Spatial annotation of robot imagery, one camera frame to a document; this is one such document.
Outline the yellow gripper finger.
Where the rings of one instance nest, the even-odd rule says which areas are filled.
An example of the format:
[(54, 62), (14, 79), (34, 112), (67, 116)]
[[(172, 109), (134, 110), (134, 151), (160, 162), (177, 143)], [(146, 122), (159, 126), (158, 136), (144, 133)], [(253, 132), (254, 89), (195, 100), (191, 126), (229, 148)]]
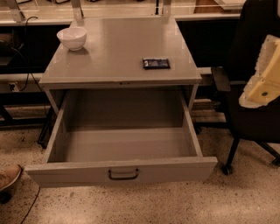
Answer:
[(256, 106), (266, 106), (280, 95), (280, 39), (267, 38), (248, 83), (246, 98)]

